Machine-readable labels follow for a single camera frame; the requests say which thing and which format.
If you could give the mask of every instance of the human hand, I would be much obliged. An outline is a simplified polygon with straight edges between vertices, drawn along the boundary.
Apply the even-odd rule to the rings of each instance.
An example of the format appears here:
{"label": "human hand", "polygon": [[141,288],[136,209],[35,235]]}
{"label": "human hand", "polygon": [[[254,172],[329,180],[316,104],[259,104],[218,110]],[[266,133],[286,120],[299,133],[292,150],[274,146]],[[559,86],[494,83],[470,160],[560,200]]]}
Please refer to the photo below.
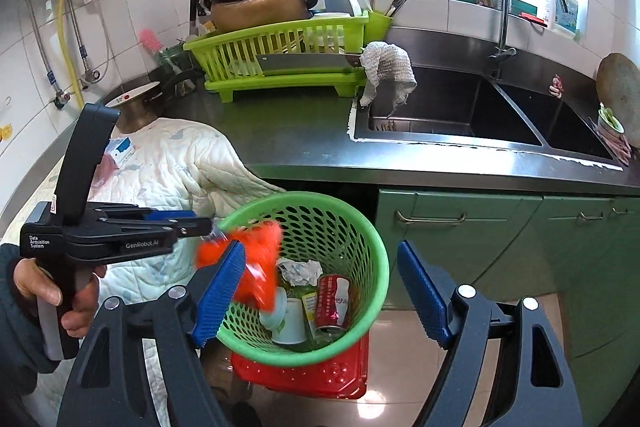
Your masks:
{"label": "human hand", "polygon": [[[76,292],[71,301],[72,309],[60,318],[60,324],[70,337],[81,339],[88,333],[98,309],[100,284],[96,275],[104,277],[106,273],[106,266],[96,267],[89,283]],[[35,259],[21,259],[18,262],[14,269],[14,283],[27,300],[40,297],[54,306],[60,306],[62,302],[60,288],[36,265]]]}

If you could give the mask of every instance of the cabinet door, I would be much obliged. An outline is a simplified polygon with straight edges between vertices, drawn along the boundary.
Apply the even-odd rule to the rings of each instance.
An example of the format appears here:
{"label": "cabinet door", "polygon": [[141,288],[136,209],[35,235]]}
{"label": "cabinet door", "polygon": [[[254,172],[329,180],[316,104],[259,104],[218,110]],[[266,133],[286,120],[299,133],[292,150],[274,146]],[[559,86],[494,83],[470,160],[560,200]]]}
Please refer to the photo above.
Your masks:
{"label": "cabinet door", "polygon": [[561,295],[572,357],[640,330],[640,198],[616,199],[607,228],[608,248]]}
{"label": "cabinet door", "polygon": [[584,427],[596,427],[604,420],[639,365],[640,331],[627,331],[600,349],[569,359]]}
{"label": "cabinet door", "polygon": [[404,283],[396,269],[398,244],[404,239],[406,225],[394,217],[396,209],[410,216],[415,204],[415,192],[402,190],[380,190],[378,211],[376,213],[376,230],[385,243],[389,257],[389,290],[386,293],[385,308],[411,309],[412,304],[404,289]]}
{"label": "cabinet door", "polygon": [[610,241],[612,200],[544,196],[533,218],[477,281],[485,296],[515,301],[565,290]]}
{"label": "cabinet door", "polygon": [[504,251],[542,198],[420,192],[406,238],[425,260],[459,284],[471,284]]}

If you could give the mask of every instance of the faucet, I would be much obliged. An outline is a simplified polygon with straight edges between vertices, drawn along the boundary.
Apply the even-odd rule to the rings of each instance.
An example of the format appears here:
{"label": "faucet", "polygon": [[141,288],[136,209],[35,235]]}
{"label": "faucet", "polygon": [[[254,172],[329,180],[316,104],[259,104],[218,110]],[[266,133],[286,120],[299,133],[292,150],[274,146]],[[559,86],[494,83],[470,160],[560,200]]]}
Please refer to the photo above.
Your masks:
{"label": "faucet", "polygon": [[[566,5],[566,0],[560,0],[562,10],[568,13],[569,9]],[[502,13],[500,16],[500,36],[498,37],[498,51],[491,55],[490,58],[496,60],[498,65],[505,61],[509,57],[513,57],[516,54],[515,48],[507,48],[507,26],[509,24],[509,0],[502,0]]]}

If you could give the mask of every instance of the dark sleeve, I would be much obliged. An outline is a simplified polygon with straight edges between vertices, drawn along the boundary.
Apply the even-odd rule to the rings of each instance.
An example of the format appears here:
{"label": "dark sleeve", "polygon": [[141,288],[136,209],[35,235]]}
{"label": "dark sleeve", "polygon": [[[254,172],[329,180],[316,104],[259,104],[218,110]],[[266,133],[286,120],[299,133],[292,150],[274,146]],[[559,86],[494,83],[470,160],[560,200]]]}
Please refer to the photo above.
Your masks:
{"label": "dark sleeve", "polygon": [[44,341],[31,305],[14,285],[18,247],[0,245],[0,372],[16,392],[30,394],[38,373],[58,367],[44,354]]}

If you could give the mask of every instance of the stainless steel sink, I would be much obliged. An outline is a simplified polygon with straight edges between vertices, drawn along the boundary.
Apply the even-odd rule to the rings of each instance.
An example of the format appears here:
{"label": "stainless steel sink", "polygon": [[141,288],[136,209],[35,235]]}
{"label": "stainless steel sink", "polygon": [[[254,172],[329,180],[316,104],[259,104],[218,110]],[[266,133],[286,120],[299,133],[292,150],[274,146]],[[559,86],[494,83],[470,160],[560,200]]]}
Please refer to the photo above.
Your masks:
{"label": "stainless steel sink", "polygon": [[394,86],[383,82],[378,87],[370,110],[361,110],[356,117],[359,136],[376,133],[423,142],[542,146],[516,108],[483,76],[431,68],[414,68],[414,74],[417,87],[392,115]]}
{"label": "stainless steel sink", "polygon": [[507,84],[499,87],[529,118],[551,148],[611,159],[596,134],[562,100],[522,87]]}
{"label": "stainless steel sink", "polygon": [[551,95],[480,74],[414,67],[417,87],[392,113],[394,86],[383,82],[358,108],[355,136],[446,142],[547,152],[616,163],[587,123]]}

